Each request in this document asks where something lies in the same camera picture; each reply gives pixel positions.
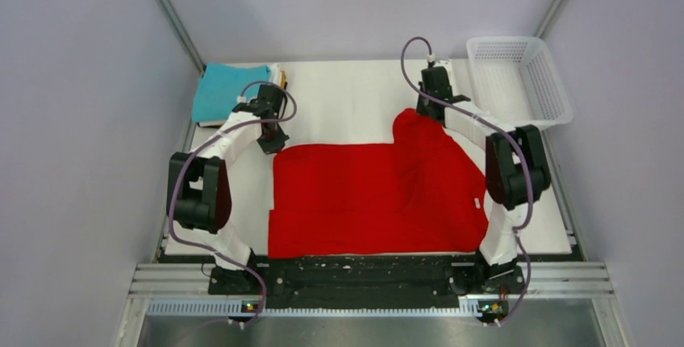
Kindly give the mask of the red t-shirt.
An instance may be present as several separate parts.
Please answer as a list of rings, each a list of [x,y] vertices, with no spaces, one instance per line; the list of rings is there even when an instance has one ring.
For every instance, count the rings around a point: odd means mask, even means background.
[[[303,144],[276,155],[269,256],[477,250],[488,228],[481,170],[412,109],[392,134],[390,143]]]

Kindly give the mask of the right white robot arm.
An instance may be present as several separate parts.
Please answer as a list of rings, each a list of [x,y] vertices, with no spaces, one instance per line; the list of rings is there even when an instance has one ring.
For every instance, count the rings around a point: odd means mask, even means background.
[[[469,268],[448,278],[458,295],[474,291],[498,293],[523,276],[517,266],[520,233],[532,219],[532,209],[550,187],[551,175],[540,129],[521,127],[495,118],[463,94],[455,94],[444,63],[430,58],[419,81],[417,111],[457,133],[484,152],[483,207],[488,227]]]

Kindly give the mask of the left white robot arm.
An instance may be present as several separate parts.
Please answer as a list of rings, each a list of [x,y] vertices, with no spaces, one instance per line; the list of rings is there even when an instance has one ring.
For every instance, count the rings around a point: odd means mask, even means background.
[[[292,117],[282,113],[296,102],[276,83],[255,81],[255,97],[240,92],[227,121],[194,150],[169,159],[166,211],[169,234],[179,244],[207,251],[217,272],[212,278],[229,294],[266,294],[264,279],[249,264],[252,250],[230,221],[232,209],[228,170],[251,145],[265,155],[279,153],[289,137],[281,124]]]

